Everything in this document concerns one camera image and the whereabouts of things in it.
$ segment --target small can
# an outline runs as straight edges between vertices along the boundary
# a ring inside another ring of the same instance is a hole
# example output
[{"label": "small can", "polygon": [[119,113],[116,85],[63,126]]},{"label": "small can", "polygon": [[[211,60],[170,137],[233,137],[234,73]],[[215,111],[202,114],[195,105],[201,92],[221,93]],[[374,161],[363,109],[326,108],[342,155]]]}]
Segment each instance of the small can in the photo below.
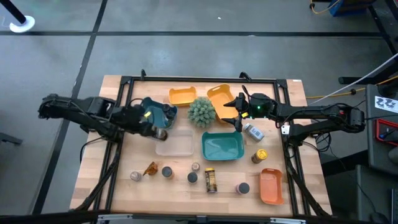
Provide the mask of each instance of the small can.
[{"label": "small can", "polygon": [[248,183],[240,183],[236,186],[236,193],[238,194],[247,194],[250,191],[250,186]]},{"label": "small can", "polygon": [[243,127],[244,132],[246,132],[250,137],[252,137],[256,142],[261,141],[263,139],[264,134],[256,127],[253,125],[247,123]]},{"label": "small can", "polygon": [[256,153],[253,154],[253,156],[251,156],[251,160],[253,163],[258,164],[261,161],[267,159],[267,157],[268,157],[267,151],[265,151],[265,149],[259,149],[257,150]]},{"label": "small can", "polygon": [[205,169],[206,187],[208,193],[217,192],[216,171],[214,168]]},{"label": "small can", "polygon": [[197,162],[194,162],[191,166],[192,171],[198,172],[200,170],[200,165]]},{"label": "small can", "polygon": [[172,179],[174,177],[174,172],[170,167],[163,167],[162,175],[168,179]]},{"label": "small can", "polygon": [[197,180],[198,180],[198,174],[197,173],[195,173],[195,172],[191,172],[191,173],[189,173],[188,174],[188,181],[191,183],[191,184],[194,184],[194,183],[196,183],[197,182]]},{"label": "small can", "polygon": [[141,177],[142,177],[142,175],[140,173],[138,173],[137,171],[133,171],[130,174],[130,179],[132,179],[134,181],[140,181]]}]

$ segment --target clear plastic container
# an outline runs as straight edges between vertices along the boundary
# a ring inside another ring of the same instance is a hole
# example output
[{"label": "clear plastic container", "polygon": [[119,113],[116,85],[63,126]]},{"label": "clear plastic container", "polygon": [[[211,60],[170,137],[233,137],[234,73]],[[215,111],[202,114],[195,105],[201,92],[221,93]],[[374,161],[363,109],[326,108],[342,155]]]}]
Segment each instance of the clear plastic container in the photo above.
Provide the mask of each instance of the clear plastic container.
[{"label": "clear plastic container", "polygon": [[156,141],[156,154],[160,156],[190,156],[193,154],[191,130],[167,130],[166,141]]}]

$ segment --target spiky plush toy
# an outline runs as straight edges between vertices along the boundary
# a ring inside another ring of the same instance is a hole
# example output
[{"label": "spiky plush toy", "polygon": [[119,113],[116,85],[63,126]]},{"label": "spiky plush toy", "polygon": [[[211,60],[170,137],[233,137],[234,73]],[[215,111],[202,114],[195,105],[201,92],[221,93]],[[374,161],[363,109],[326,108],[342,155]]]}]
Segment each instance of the spiky plush toy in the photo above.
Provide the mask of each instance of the spiky plush toy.
[{"label": "spiky plush toy", "polygon": [[216,111],[211,101],[205,97],[199,97],[190,104],[188,119],[200,128],[208,127],[216,119]]}]

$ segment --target teal dish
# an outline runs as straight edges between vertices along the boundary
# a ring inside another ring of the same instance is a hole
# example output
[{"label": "teal dish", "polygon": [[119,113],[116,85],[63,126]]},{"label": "teal dish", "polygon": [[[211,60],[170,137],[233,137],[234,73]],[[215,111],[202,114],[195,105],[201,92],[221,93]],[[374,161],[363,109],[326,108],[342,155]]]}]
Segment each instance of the teal dish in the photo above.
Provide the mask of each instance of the teal dish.
[{"label": "teal dish", "polygon": [[208,133],[201,136],[201,149],[203,157],[209,161],[228,161],[240,159],[244,154],[242,134],[233,133]]},{"label": "teal dish", "polygon": [[141,102],[142,107],[145,109],[145,113],[150,111],[150,115],[148,116],[148,122],[154,124],[158,128],[170,129],[174,121],[177,119],[177,107],[170,106],[170,110],[175,113],[174,119],[172,121],[168,121],[165,114],[163,113],[163,103],[156,102],[152,100],[150,97],[145,97]]}]

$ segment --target black cable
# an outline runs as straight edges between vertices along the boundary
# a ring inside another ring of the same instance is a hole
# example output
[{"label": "black cable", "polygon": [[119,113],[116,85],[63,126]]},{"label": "black cable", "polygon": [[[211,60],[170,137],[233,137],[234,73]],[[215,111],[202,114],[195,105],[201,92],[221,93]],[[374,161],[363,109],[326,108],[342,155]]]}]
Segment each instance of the black cable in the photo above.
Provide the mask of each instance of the black cable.
[{"label": "black cable", "polygon": [[99,137],[99,138],[90,140],[90,141],[88,141],[88,142],[86,142],[86,143],[83,144],[83,146],[82,146],[81,149],[80,149],[80,163],[81,163],[81,160],[83,159],[83,149],[84,149],[87,145],[89,145],[89,144],[91,144],[91,143],[94,143],[95,141],[100,140],[101,138],[102,138],[102,137]]},{"label": "black cable", "polygon": [[249,94],[248,90],[246,89],[246,87],[244,85],[242,85],[242,89],[243,89],[243,92],[245,92],[245,94],[247,94],[247,96],[248,96],[248,106],[243,111],[243,113],[244,113],[244,112],[247,112],[250,109],[250,94]]},{"label": "black cable", "polygon": [[[317,147],[315,147],[313,144],[311,144],[311,143],[309,143],[309,142],[305,142],[305,141],[303,141],[303,143],[305,143],[305,144],[308,144],[309,146],[312,146],[315,150],[317,150],[318,152],[320,151]],[[343,169],[345,170],[345,171],[347,171],[347,168],[346,168],[346,166],[344,165],[344,163],[343,163],[343,161],[341,161],[341,159],[339,158],[339,157],[337,157],[336,155],[335,155],[335,153],[333,152],[333,150],[332,150],[332,148],[331,148],[331,146],[330,146],[330,143],[331,143],[331,136],[330,136],[330,142],[328,143],[328,146],[327,146],[327,149],[330,149],[330,152],[331,152],[331,154],[340,162],[340,164],[343,166]],[[359,189],[361,190],[361,192],[362,192],[362,194],[369,200],[369,202],[370,202],[370,204],[371,204],[371,206],[372,206],[372,209],[373,209],[373,211],[376,213],[376,207],[374,206],[374,204],[373,204],[373,201],[370,199],[370,197],[365,193],[365,191],[362,189],[362,187],[359,185],[359,183],[358,183],[358,181],[356,181],[356,179],[353,177],[353,176],[351,176],[351,175],[349,175],[349,177],[351,177],[352,178],[352,180],[355,182],[355,184],[359,187]]]},{"label": "black cable", "polygon": [[361,101],[360,103],[358,103],[357,105],[353,106],[353,108],[357,108],[359,105],[361,105],[363,102],[365,102],[366,100]]},{"label": "black cable", "polygon": [[369,120],[369,119],[378,119],[378,118],[386,118],[386,117],[390,117],[390,116],[398,116],[398,114],[391,114],[391,115],[385,115],[385,116],[377,116],[377,117],[365,118],[365,120]]},{"label": "black cable", "polygon": [[319,135],[319,136],[317,136],[315,138],[315,141],[317,142],[317,145],[320,144],[323,141],[326,141],[327,145],[325,147],[321,148],[321,149],[318,149],[320,152],[326,152],[327,150],[329,150],[329,147],[330,147],[330,144],[331,144],[331,134],[330,133],[321,134],[321,135]]},{"label": "black cable", "polygon": [[142,99],[142,98],[134,98],[134,99],[130,100],[130,102],[129,102],[128,105],[130,106],[130,104],[131,104],[134,100],[141,100],[141,101],[142,101],[143,99]]},{"label": "black cable", "polygon": [[286,143],[286,146],[285,146],[285,148],[284,148],[284,156],[285,156],[286,158],[291,159],[291,158],[293,158],[293,157],[295,156],[295,152],[294,152],[294,149],[293,149],[293,150],[292,150],[293,154],[290,155],[289,146],[292,146],[292,145],[290,145],[289,143]]},{"label": "black cable", "polygon": [[91,119],[91,120],[93,120],[93,121],[97,121],[96,119],[94,119],[94,118],[92,118],[90,115],[88,115],[87,113],[86,113],[86,111],[84,111],[79,105],[77,105],[75,102],[73,102],[72,101],[72,99],[71,100],[59,100],[59,99],[54,99],[54,100],[48,100],[48,101],[46,101],[46,102],[43,102],[42,104],[47,104],[47,103],[50,103],[50,102],[52,102],[52,101],[58,101],[58,102],[62,102],[62,103],[66,103],[66,104],[71,104],[71,105],[73,105],[73,106],[75,106],[78,110],[80,110],[80,112],[82,112],[87,118],[89,118],[89,119]]},{"label": "black cable", "polygon": [[[344,163],[341,161],[341,159],[340,159],[339,157],[337,157],[337,156],[333,153],[333,150],[331,149],[331,147],[330,147],[330,152],[331,152],[331,154],[340,162],[340,164],[343,166],[343,169],[344,169],[345,171],[347,171],[346,166],[345,166]],[[373,211],[376,213],[376,212],[377,212],[377,211],[376,211],[376,207],[374,206],[374,204],[373,204],[371,198],[365,193],[365,191],[364,191],[364,190],[362,189],[362,187],[359,185],[358,181],[356,181],[356,179],[355,179],[353,176],[349,175],[349,177],[352,178],[352,180],[355,182],[355,184],[356,184],[356,185],[359,187],[359,189],[361,190],[362,194],[369,200],[370,204],[372,205]]]}]

